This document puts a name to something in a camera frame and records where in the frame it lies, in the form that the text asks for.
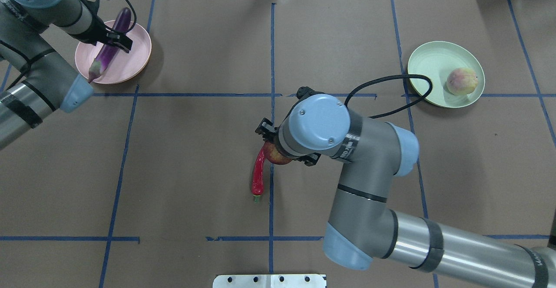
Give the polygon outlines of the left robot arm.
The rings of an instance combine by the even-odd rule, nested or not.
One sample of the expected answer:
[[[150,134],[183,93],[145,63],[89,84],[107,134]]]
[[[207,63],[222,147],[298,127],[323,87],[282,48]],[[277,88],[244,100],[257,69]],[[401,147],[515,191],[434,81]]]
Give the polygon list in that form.
[[[107,44],[128,53],[125,31],[99,17],[101,0],[1,0],[1,60],[19,70],[1,91],[0,146],[6,148],[60,109],[73,112],[93,95],[84,76],[43,39],[55,25],[84,44]]]

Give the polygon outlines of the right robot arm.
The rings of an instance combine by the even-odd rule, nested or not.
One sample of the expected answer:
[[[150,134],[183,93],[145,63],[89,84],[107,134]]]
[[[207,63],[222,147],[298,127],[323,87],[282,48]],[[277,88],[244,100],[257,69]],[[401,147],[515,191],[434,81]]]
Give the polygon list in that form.
[[[263,118],[255,131],[282,158],[342,163],[323,243],[332,262],[367,270],[374,259],[391,259],[489,288],[555,286],[554,250],[506,244],[388,207],[393,180],[411,173],[419,157],[411,131],[320,92],[300,97],[279,124]]]

